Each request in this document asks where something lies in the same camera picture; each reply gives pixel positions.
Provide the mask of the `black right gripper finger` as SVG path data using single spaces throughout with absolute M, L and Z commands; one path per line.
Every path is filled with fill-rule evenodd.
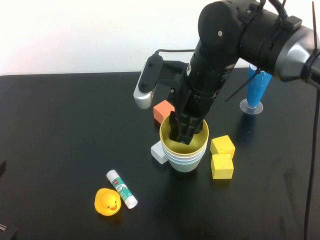
M 178 125 L 177 141 L 189 145 L 195 132 L 195 126 L 191 119 L 183 120 Z
M 168 121 L 170 126 L 169 138 L 172 141 L 179 141 L 180 140 L 180 129 L 179 129 L 180 123 L 179 123 L 177 114 L 174 111 L 170 112 Z

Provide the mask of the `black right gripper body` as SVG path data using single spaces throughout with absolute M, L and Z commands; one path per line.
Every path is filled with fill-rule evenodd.
M 194 135 L 201 132 L 203 119 L 208 114 L 216 94 L 199 96 L 186 88 L 172 89 L 172 104 L 179 123 L 191 119 L 194 124 Z

